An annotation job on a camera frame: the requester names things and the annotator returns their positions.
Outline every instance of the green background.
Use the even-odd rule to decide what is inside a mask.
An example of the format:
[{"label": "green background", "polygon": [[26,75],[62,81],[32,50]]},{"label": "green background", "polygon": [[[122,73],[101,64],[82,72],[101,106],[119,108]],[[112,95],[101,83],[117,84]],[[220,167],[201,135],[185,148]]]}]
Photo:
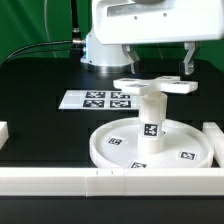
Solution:
[{"label": "green background", "polygon": [[[91,0],[77,2],[80,30],[85,37],[91,29]],[[30,44],[71,40],[70,0],[0,0],[0,28],[0,61],[18,48]],[[183,43],[141,45],[137,51],[142,58],[182,59],[186,53]],[[68,57],[68,53],[38,53],[30,56]],[[197,58],[210,61],[224,72],[224,41],[202,42]]]}]

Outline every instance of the black and white tag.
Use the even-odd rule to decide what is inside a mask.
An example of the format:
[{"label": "black and white tag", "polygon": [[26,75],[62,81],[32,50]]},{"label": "black and white tag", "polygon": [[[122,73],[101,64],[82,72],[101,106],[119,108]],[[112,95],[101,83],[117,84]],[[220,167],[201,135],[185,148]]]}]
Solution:
[{"label": "black and white tag", "polygon": [[181,159],[187,159],[187,160],[196,160],[197,158],[197,154],[195,153],[192,153],[192,152],[184,152],[182,151],[180,153],[180,156],[179,156]]},{"label": "black and white tag", "polygon": [[144,163],[139,163],[139,162],[133,162],[130,166],[130,168],[146,168],[147,165]]},{"label": "black and white tag", "polygon": [[103,108],[104,100],[84,100],[83,107]]},{"label": "black and white tag", "polygon": [[130,100],[111,100],[110,108],[131,108]]},{"label": "black and white tag", "polygon": [[102,91],[94,91],[94,92],[87,92],[86,93],[86,98],[105,98],[106,92]]},{"label": "black and white tag", "polygon": [[131,85],[128,85],[128,87],[138,87],[138,88],[142,88],[142,87],[145,87],[147,85],[144,85],[144,84],[131,84]]},{"label": "black and white tag", "polygon": [[189,82],[174,82],[173,84],[176,84],[176,85],[187,85],[187,84],[189,84]]},{"label": "black and white tag", "polygon": [[130,99],[129,95],[124,95],[122,92],[111,92],[112,99]]},{"label": "black and white tag", "polygon": [[156,124],[144,124],[144,136],[157,137],[158,136],[158,125]]},{"label": "black and white tag", "polygon": [[123,142],[123,139],[121,138],[116,138],[116,137],[111,137],[109,138],[109,140],[107,141],[108,144],[111,145],[120,145]]}]

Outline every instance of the white bracket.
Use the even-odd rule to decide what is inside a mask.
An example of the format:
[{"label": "white bracket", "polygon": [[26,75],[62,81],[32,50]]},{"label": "white bracket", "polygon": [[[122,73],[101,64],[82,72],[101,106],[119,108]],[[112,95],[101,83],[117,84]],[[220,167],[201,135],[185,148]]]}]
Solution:
[{"label": "white bracket", "polygon": [[0,149],[9,137],[7,122],[0,122]]}]

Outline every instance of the white plastic edge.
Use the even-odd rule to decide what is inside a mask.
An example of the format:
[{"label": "white plastic edge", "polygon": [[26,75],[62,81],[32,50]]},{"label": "white plastic edge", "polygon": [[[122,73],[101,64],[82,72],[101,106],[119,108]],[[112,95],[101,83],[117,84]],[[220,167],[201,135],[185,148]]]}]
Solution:
[{"label": "white plastic edge", "polygon": [[0,149],[5,144],[8,138],[9,138],[9,133],[8,133],[7,122],[1,121],[0,122]]},{"label": "white plastic edge", "polygon": [[0,168],[0,195],[224,195],[224,169]]},{"label": "white plastic edge", "polygon": [[214,145],[214,157],[220,167],[224,167],[224,133],[215,122],[204,122],[203,133]]}]

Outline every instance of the black cable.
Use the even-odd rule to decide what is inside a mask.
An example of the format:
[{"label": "black cable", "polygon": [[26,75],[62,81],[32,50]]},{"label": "black cable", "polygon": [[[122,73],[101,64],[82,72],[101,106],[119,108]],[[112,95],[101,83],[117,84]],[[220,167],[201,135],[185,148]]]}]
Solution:
[{"label": "black cable", "polygon": [[43,42],[43,43],[38,43],[38,44],[32,44],[32,45],[28,45],[26,47],[20,48],[16,51],[14,51],[13,53],[11,53],[10,55],[8,55],[0,64],[0,67],[5,64],[7,61],[9,61],[11,58],[13,58],[14,56],[18,56],[20,52],[26,51],[28,49],[31,48],[35,48],[35,47],[45,47],[45,46],[52,46],[52,45],[64,45],[64,44],[72,44],[72,41],[54,41],[54,42]]}]

